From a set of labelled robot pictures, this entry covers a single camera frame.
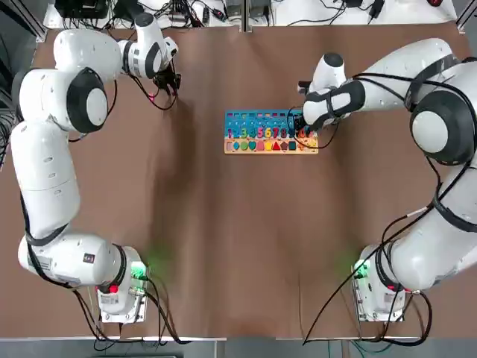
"brown tabletop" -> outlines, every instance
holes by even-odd
[[[462,58],[467,40],[453,23],[166,33],[179,45],[180,100],[163,113],[120,77],[104,129],[71,145],[81,193],[73,225],[140,251],[167,284],[181,336],[301,337],[299,306],[308,330],[360,250],[378,242],[392,219],[427,204],[435,178],[404,110],[353,114],[333,144],[312,156],[224,155],[224,112],[301,104],[297,81],[310,79],[327,51],[341,54],[354,75],[429,37],[446,40]],[[53,41],[51,32],[35,66],[54,65]],[[10,156],[0,198],[0,336],[91,336],[70,292],[17,263],[23,223]],[[433,336],[476,335],[476,272],[430,290]],[[365,328],[374,334],[379,325]],[[156,336],[156,311],[124,331]],[[416,313],[389,334],[419,336]],[[312,336],[357,335],[347,287]]]

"colorful number puzzle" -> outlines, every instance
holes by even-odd
[[[225,113],[225,154],[316,154],[318,134],[294,129],[300,110],[232,110]]]

